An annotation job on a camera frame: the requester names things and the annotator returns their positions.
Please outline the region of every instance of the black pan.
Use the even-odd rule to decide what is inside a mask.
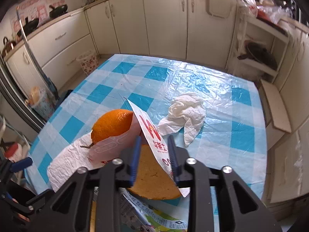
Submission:
[[[250,58],[259,63],[267,65],[269,68],[277,70],[277,62],[274,56],[262,45],[254,42],[249,42],[246,45],[247,54],[240,55],[238,59]]]
[[[58,7],[54,7],[52,5],[49,5],[49,7],[52,9],[52,11],[49,13],[49,17],[51,19],[54,19],[60,15],[62,15],[63,13],[65,13],[68,10],[68,5],[64,4]]]
[[[30,22],[28,21],[28,17],[25,18],[26,24],[23,26],[25,35],[28,36],[31,32],[33,32],[36,27],[38,27],[39,24],[39,19],[34,18]],[[21,36],[21,30],[17,32],[17,35],[20,37]]]

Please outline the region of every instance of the table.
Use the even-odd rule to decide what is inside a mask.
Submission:
[[[136,55],[114,55],[61,104],[30,149],[33,165],[27,168],[28,179],[38,193],[49,188],[46,169],[52,159],[90,132],[104,113],[130,109],[126,98],[158,124],[167,115],[172,98],[189,91],[202,97],[206,107],[204,126],[187,148],[190,156],[213,168],[231,166],[261,198],[267,146],[255,85],[203,66]],[[177,146],[185,147],[183,129],[173,136]],[[182,202],[188,202],[188,198],[165,203],[187,206]]]

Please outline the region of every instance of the bread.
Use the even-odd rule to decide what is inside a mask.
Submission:
[[[175,199],[181,196],[174,181],[158,164],[149,145],[142,145],[136,181],[129,190],[152,200]]]

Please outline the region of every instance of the tablecloth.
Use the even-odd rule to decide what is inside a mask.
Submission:
[[[267,146],[264,115],[255,85],[186,62],[121,54],[112,56],[82,81],[41,130],[30,149],[30,182],[38,193],[50,188],[46,170],[52,159],[90,132],[104,113],[130,109],[125,98],[158,124],[167,115],[172,98],[188,91],[202,97],[206,108],[204,125],[187,147],[190,156],[213,168],[231,166],[261,197]],[[173,135],[176,145],[185,147],[183,129]],[[183,198],[165,204],[167,208],[187,207],[187,202],[188,198]]]

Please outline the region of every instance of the screw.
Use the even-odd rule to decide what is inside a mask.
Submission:
[[[231,173],[233,172],[233,169],[230,166],[225,166],[225,167],[222,167],[222,171],[225,173]]]
[[[113,162],[114,165],[120,165],[120,164],[123,163],[123,160],[122,159],[113,159],[112,162]]]
[[[88,169],[86,167],[80,167],[76,171],[77,171],[77,173],[82,174],[82,173],[86,173],[88,171]]]
[[[194,158],[188,158],[186,159],[186,163],[189,164],[189,165],[194,165],[197,163],[197,160],[194,159]]]

